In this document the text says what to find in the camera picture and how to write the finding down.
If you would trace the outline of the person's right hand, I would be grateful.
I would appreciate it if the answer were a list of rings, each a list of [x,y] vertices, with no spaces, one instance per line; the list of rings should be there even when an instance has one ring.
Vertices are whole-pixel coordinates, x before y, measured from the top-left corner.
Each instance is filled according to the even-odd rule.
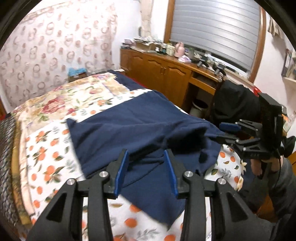
[[[271,157],[268,160],[257,160],[257,159],[251,159],[251,169],[252,173],[255,176],[260,176],[263,174],[263,167],[264,166],[270,166],[270,171],[277,172],[280,170],[280,168],[283,165],[283,156],[280,158]]]

